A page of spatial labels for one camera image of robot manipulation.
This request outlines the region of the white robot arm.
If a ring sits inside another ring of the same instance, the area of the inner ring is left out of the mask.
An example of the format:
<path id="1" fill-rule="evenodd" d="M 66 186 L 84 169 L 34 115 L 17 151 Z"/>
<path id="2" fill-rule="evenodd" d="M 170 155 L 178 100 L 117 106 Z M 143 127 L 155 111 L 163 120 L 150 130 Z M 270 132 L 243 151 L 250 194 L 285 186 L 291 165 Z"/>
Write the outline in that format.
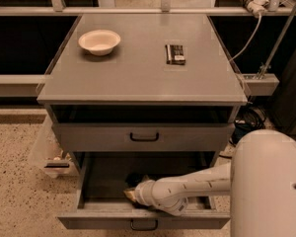
<path id="1" fill-rule="evenodd" d="M 231 237 L 296 237 L 296 141 L 275 130 L 252 131 L 229 163 L 157 181 L 145 178 L 124 193 L 174 216 L 184 214 L 189 198 L 228 196 Z"/>

